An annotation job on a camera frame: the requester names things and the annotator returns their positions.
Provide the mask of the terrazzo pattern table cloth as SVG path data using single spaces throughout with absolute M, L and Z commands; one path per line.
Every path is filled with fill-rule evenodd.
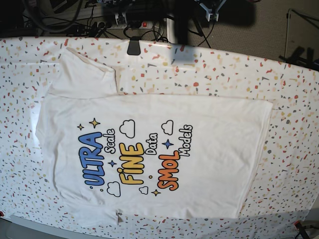
M 17 224 L 77 238 L 280 239 L 297 233 L 319 194 L 319 74 L 279 61 L 160 42 L 18 37 L 0 41 L 0 209 Z M 264 99 L 274 111 L 256 178 L 241 216 L 176 220 L 127 216 L 119 226 L 82 228 L 41 170 L 35 137 L 40 102 L 70 47 L 120 68 L 126 94 L 192 94 Z

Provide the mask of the black table clamp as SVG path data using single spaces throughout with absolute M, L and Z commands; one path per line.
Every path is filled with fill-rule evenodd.
M 130 38 L 127 54 L 131 56 L 139 56 L 141 54 L 140 37 L 133 36 Z

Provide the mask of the white printed T-shirt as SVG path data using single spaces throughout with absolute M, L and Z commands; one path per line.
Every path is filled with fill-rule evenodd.
M 117 71 L 67 48 L 36 127 L 43 170 L 77 221 L 239 216 L 272 103 L 120 95 Z

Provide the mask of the white power strip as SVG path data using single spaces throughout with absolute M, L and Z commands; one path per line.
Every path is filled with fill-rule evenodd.
M 94 22 L 98 28 L 107 28 L 107 29 L 125 29 L 127 26 L 133 29 L 153 29 L 155 24 L 154 21 L 128 21 L 125 23 L 116 23 L 116 22 L 106 22 L 106 21 L 96 21 Z

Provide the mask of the red clamp right corner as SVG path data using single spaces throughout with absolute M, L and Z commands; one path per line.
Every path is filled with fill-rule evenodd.
M 295 223 L 294 223 L 294 226 L 296 227 L 296 229 L 297 229 L 298 231 L 300 231 L 300 230 L 303 229 L 303 225 L 301 224 L 300 221 L 295 222 Z

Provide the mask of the black metal stand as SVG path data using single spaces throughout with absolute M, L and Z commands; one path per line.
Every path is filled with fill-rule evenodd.
M 319 69 L 319 18 L 290 8 L 286 14 L 287 29 L 284 54 L 286 63 L 312 70 Z

